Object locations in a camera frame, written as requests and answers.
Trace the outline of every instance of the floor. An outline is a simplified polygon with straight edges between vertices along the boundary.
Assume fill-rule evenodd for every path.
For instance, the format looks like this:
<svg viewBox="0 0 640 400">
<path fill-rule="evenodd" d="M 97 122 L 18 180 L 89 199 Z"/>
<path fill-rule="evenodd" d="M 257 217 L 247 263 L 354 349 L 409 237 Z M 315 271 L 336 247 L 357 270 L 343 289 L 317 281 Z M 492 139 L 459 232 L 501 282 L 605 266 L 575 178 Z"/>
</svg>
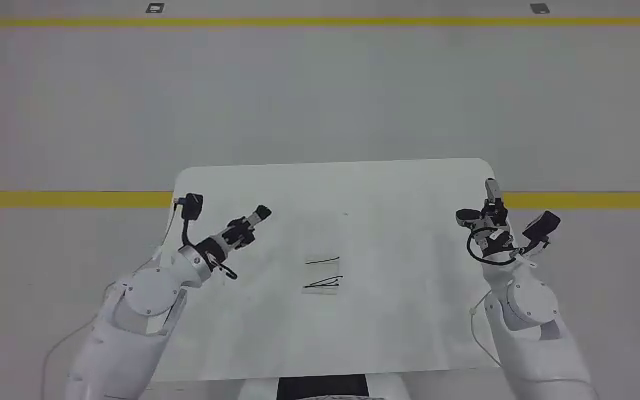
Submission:
<svg viewBox="0 0 640 400">
<path fill-rule="evenodd" d="M 145 14 L 147 5 L 0 5 L 12 21 L 63 19 L 0 23 L 0 190 L 166 191 L 194 165 L 481 157 L 509 191 L 640 191 L 640 23 L 524 26 L 513 18 L 549 16 L 512 0 L 181 0 L 161 15 Z M 547 5 L 551 17 L 640 15 L 630 0 Z M 93 16 L 125 26 L 71 26 Z M 300 16 L 324 19 L 311 27 L 285 18 Z M 436 19 L 383 26 L 392 16 Z M 171 17 L 245 26 L 140 28 L 130 19 Z M 379 19 L 326 26 L 333 17 Z M 512 222 L 521 229 L 539 211 L 513 210 Z M 560 215 L 539 274 L 601 398 L 637 397 L 640 211 Z M 166 210 L 152 208 L 0 208 L 7 398 L 37 398 L 46 350 L 92 315 L 106 283 L 148 258 L 165 222 Z M 81 340 L 52 357 L 47 399 L 62 397 Z M 513 398 L 497 369 L 403 378 L 414 399 Z M 153 384 L 144 398 L 235 399 L 241 383 Z"/>
</svg>

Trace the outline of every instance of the yellow line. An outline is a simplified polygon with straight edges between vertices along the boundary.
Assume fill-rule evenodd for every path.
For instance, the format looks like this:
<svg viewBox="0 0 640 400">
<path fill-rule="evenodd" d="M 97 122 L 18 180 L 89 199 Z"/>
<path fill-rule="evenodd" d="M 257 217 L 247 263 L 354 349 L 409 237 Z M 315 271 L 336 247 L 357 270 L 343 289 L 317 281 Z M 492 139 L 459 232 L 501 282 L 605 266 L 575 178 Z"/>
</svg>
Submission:
<svg viewBox="0 0 640 400">
<path fill-rule="evenodd" d="M 640 209 L 640 192 L 507 192 L 504 202 L 512 209 Z"/>
<path fill-rule="evenodd" d="M 0 208 L 167 208 L 171 192 L 0 192 Z"/>
<path fill-rule="evenodd" d="M 640 26 L 640 17 L 77 17 L 0 19 L 0 28 L 287 28 L 380 26 Z"/>
<path fill-rule="evenodd" d="M 506 192 L 511 209 L 640 209 L 640 192 Z M 167 208 L 171 192 L 2 192 L 0 208 Z"/>
</svg>

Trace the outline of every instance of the black wire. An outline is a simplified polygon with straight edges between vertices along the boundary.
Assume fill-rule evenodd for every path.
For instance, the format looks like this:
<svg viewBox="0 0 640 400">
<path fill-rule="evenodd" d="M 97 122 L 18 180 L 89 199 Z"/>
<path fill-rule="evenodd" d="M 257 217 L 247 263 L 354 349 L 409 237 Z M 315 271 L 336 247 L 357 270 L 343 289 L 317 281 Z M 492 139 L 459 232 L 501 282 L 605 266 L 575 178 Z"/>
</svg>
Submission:
<svg viewBox="0 0 640 400">
<path fill-rule="evenodd" d="M 322 286 L 329 286 L 329 285 L 339 286 L 339 284 L 337 284 L 339 278 L 344 278 L 344 276 L 342 276 L 342 275 L 330 276 L 329 278 L 320 279 L 319 281 L 310 283 L 307 286 L 303 286 L 303 287 L 304 288 L 310 288 L 310 287 L 322 287 Z"/>
<path fill-rule="evenodd" d="M 303 289 L 313 289 L 313 288 L 318 288 L 318 287 L 322 288 L 322 287 L 339 287 L 339 286 L 340 286 L 339 284 L 330 284 L 330 285 L 323 284 L 323 285 L 308 285 L 308 286 L 303 286 L 302 288 Z"/>
<path fill-rule="evenodd" d="M 339 260 L 339 259 L 340 259 L 340 257 L 336 257 L 336 258 L 329 258 L 328 260 L 309 261 L 309 262 L 304 263 L 304 265 L 309 265 L 309 264 L 320 264 L 320 263 L 323 263 L 323 262 L 336 261 L 336 260 Z"/>
<path fill-rule="evenodd" d="M 187 230 L 188 229 L 189 229 L 189 220 L 185 219 L 185 220 L 182 221 L 182 244 L 184 246 L 189 245 L 189 246 L 195 248 L 195 246 L 189 240 L 189 236 L 187 235 Z"/>
<path fill-rule="evenodd" d="M 503 266 L 503 265 L 509 265 L 512 262 L 514 262 L 516 259 L 515 257 L 512 257 L 510 259 L 508 259 L 507 261 L 491 261 L 491 260 L 485 260 L 483 258 L 480 258 L 478 256 L 476 256 L 473 251 L 471 251 L 471 240 L 473 239 L 473 237 L 480 233 L 480 232 L 485 232 L 485 231 L 497 231 L 499 230 L 498 228 L 494 228 L 494 227 L 490 227 L 490 226 L 485 226 L 484 228 L 479 228 L 476 230 L 471 231 L 471 233 L 469 233 L 469 237 L 467 238 L 467 251 L 469 252 L 469 255 L 476 261 L 480 261 L 482 263 L 485 264 L 489 264 L 489 265 L 497 265 L 497 266 Z"/>
</svg>

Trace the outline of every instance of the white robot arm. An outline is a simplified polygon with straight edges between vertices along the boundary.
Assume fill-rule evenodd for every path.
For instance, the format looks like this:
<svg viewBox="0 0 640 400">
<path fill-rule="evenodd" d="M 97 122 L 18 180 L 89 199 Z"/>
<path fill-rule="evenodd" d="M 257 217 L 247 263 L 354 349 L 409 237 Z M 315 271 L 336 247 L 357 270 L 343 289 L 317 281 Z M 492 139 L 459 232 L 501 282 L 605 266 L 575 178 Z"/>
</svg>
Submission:
<svg viewBox="0 0 640 400">
<path fill-rule="evenodd" d="M 486 187 L 488 198 L 482 210 L 459 210 L 456 219 L 471 230 L 467 249 L 482 263 L 491 287 L 483 300 L 500 357 L 494 361 L 503 367 L 520 400 L 597 399 L 554 293 L 532 275 L 536 265 L 525 257 L 540 245 L 546 247 L 547 235 L 557 227 L 559 218 L 545 212 L 523 232 L 531 243 L 516 248 L 496 181 L 488 179 Z M 188 194 L 177 204 L 183 207 L 184 246 L 172 255 L 169 267 L 141 270 L 109 290 L 69 373 L 67 400 L 138 399 L 185 306 L 183 286 L 200 287 L 215 269 L 236 279 L 222 263 L 231 250 L 251 243 L 255 226 L 271 214 L 259 206 L 249 217 L 231 221 L 222 232 L 194 245 L 187 229 L 189 221 L 200 214 L 202 196 Z M 471 250 L 472 241 L 480 246 L 482 257 Z M 145 318 L 169 313 L 159 331 L 147 334 L 120 321 L 123 311 Z M 475 307 L 471 313 L 473 333 Z"/>
<path fill-rule="evenodd" d="M 456 220 L 471 230 L 467 249 L 482 263 L 491 287 L 484 308 L 500 361 L 487 353 L 503 368 L 520 400 L 597 399 L 555 294 L 533 276 L 536 264 L 526 258 L 530 251 L 549 244 L 547 235 L 556 229 L 560 218 L 545 211 L 523 232 L 531 241 L 529 245 L 515 248 L 498 184 L 487 179 L 485 186 L 487 199 L 482 210 L 459 210 Z M 480 246 L 482 257 L 472 252 L 472 240 Z M 475 308 L 471 314 L 474 333 Z"/>
<path fill-rule="evenodd" d="M 222 232 L 194 245 L 187 228 L 202 210 L 202 196 L 188 194 L 178 204 L 184 219 L 183 247 L 171 256 L 169 267 L 143 269 L 109 290 L 68 375 L 67 400 L 138 399 L 186 304 L 187 291 L 182 287 L 199 288 L 215 269 L 236 279 L 222 263 L 231 250 L 251 243 L 255 226 L 271 214 L 259 206 L 249 217 L 231 221 Z M 152 334 L 137 331 L 125 318 L 119 318 L 127 312 L 148 318 L 167 311 L 162 328 Z"/>
</svg>

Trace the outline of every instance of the wire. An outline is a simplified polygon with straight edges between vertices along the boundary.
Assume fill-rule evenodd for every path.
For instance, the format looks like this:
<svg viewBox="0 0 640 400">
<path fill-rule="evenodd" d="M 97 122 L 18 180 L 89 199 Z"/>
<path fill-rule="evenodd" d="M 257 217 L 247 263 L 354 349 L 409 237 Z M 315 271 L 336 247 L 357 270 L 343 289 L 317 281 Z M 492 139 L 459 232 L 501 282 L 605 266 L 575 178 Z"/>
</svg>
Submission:
<svg viewBox="0 0 640 400">
<path fill-rule="evenodd" d="M 467 238 L 467 251 L 469 252 L 469 255 L 474 260 L 480 261 L 481 263 L 485 263 L 485 264 L 489 264 L 489 265 L 497 265 L 497 266 L 509 265 L 509 264 L 511 264 L 512 262 L 514 262 L 516 260 L 515 257 L 511 257 L 507 261 L 491 261 L 491 260 L 486 260 L 484 258 L 480 258 L 480 257 L 476 256 L 473 251 L 471 251 L 471 240 L 473 239 L 473 237 L 476 234 L 478 234 L 480 232 L 484 232 L 484 231 L 497 231 L 497 230 L 499 230 L 499 229 L 498 228 L 494 228 L 494 227 L 490 227 L 490 226 L 485 226 L 484 228 L 479 228 L 479 229 L 472 230 L 471 233 L 469 233 L 469 237 Z"/>
<path fill-rule="evenodd" d="M 164 245 L 164 242 L 167 240 L 167 236 L 169 235 L 169 230 L 171 229 L 171 225 L 173 224 L 173 219 L 176 216 L 176 208 L 177 208 L 177 204 L 174 204 L 173 212 L 171 213 L 171 219 L 169 220 L 169 225 L 167 226 L 167 230 L 165 231 L 164 236 L 162 237 L 162 242 L 160 243 L 160 246 Z M 140 264 L 138 268 L 136 268 L 133 271 L 133 273 L 135 274 L 136 272 L 140 271 L 147 264 L 149 264 L 153 259 L 154 259 L 154 256 L 149 257 L 149 259 L 143 262 L 142 264 Z M 109 291 L 109 288 L 115 285 L 115 283 L 116 281 L 113 281 L 104 287 L 104 289 L 102 290 L 102 302 L 104 302 L 104 300 L 107 298 L 107 292 Z M 47 383 L 47 366 L 49 365 L 49 358 L 51 358 L 51 355 L 53 354 L 53 352 L 56 351 L 56 349 L 60 347 L 60 345 L 62 345 L 64 342 L 66 342 L 71 337 L 73 337 L 76 333 L 80 332 L 87 326 L 91 325 L 91 323 L 95 321 L 97 316 L 98 316 L 98 313 L 95 313 L 90 320 L 80 325 L 78 328 L 74 329 L 71 333 L 67 334 L 65 337 L 58 340 L 53 346 L 51 346 L 51 348 L 49 348 L 49 350 L 47 351 L 47 354 L 45 354 L 44 359 L 42 360 L 42 367 L 40 370 L 40 400 L 45 400 L 45 386 Z"/>
<path fill-rule="evenodd" d="M 310 265 L 310 264 L 322 264 L 323 262 L 330 262 L 330 261 L 336 261 L 339 260 L 340 257 L 336 257 L 336 258 L 329 258 L 327 260 L 320 260 L 320 261 L 308 261 L 306 263 L 304 263 L 304 265 Z"/>
<path fill-rule="evenodd" d="M 344 278 L 342 275 L 331 276 L 329 278 L 320 279 L 319 281 L 308 284 L 307 286 L 303 286 L 303 289 L 313 288 L 313 287 L 325 287 L 325 286 L 340 286 L 339 279 Z"/>
<path fill-rule="evenodd" d="M 524 381 L 524 382 L 531 382 L 531 383 L 575 382 L 575 383 L 579 383 L 579 384 L 585 385 L 589 389 L 591 389 L 591 391 L 593 392 L 593 394 L 596 397 L 596 400 L 600 400 L 600 394 L 596 390 L 595 386 L 593 386 L 591 384 L 591 382 L 587 382 L 587 381 L 585 381 L 583 379 L 577 379 L 577 378 L 529 379 L 529 378 L 525 378 L 523 376 L 520 376 L 518 374 L 515 374 L 512 371 L 506 370 L 505 367 L 502 365 L 502 363 L 500 361 L 498 361 L 498 359 L 493 354 L 491 354 L 491 352 L 489 350 L 487 350 L 487 348 L 484 347 L 482 345 L 482 343 L 480 343 L 480 341 L 478 340 L 478 338 L 476 336 L 475 327 L 473 325 L 473 317 L 476 315 L 476 311 L 478 309 L 478 306 L 480 305 L 480 303 L 482 303 L 484 301 L 484 299 L 487 298 L 487 296 L 490 293 L 491 293 L 491 290 L 489 290 L 487 293 L 485 293 L 485 295 L 482 296 L 482 298 L 476 303 L 476 305 L 473 306 L 471 309 L 469 309 L 469 314 L 471 315 L 471 318 L 470 318 L 471 336 L 473 336 L 473 340 L 476 342 L 476 344 L 493 360 L 494 363 L 496 363 L 496 365 L 498 367 L 502 368 L 502 370 L 504 370 L 505 372 L 508 372 L 510 375 L 512 375 L 515 378 L 517 378 L 517 379 L 519 379 L 521 381 Z"/>
</svg>

